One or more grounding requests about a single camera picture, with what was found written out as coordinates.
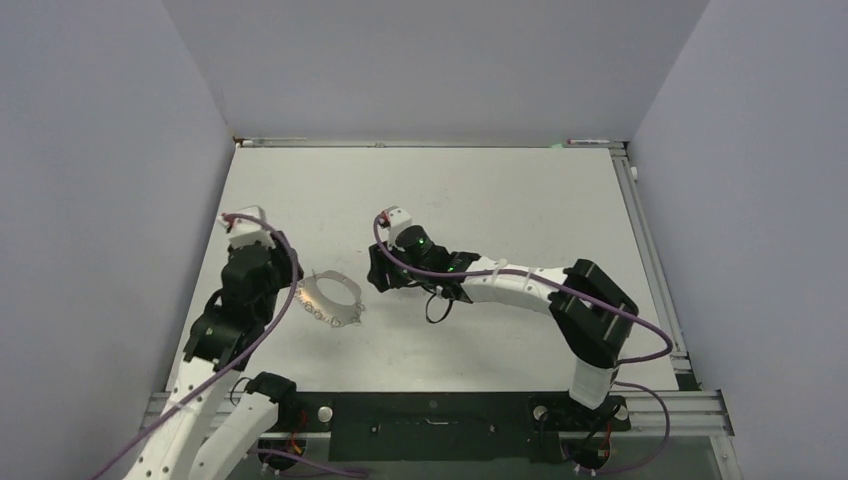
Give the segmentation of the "large silver keyring with keys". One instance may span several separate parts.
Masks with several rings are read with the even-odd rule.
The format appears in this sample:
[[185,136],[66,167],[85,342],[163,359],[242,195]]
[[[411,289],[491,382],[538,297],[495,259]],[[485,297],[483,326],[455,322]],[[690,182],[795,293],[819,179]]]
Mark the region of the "large silver keyring with keys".
[[[349,298],[345,301],[332,299],[325,291],[329,284],[346,290]],[[335,270],[314,272],[302,278],[297,284],[296,299],[314,319],[332,328],[360,324],[366,310],[360,285]]]

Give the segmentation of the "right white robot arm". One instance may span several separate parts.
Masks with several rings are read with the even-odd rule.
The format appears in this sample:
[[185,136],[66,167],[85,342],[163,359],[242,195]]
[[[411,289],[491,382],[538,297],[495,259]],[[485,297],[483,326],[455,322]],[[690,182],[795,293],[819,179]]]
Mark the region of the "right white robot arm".
[[386,241],[369,248],[367,279],[379,292],[420,287],[449,303],[495,303],[550,316],[575,357],[564,403],[567,419],[589,428],[604,416],[632,329],[622,315],[638,309],[594,263],[581,259],[571,267],[533,268],[450,252],[418,225],[397,241],[396,248]]

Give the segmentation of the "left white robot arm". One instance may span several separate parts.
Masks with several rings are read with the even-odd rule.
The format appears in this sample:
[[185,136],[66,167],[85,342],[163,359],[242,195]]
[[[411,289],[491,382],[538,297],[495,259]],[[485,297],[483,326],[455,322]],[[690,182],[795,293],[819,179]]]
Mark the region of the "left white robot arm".
[[293,382],[261,373],[217,428],[224,396],[280,323],[303,275],[280,231],[233,227],[221,287],[190,329],[184,357],[160,416],[139,434],[144,446],[128,479],[224,479],[269,428],[296,421]]

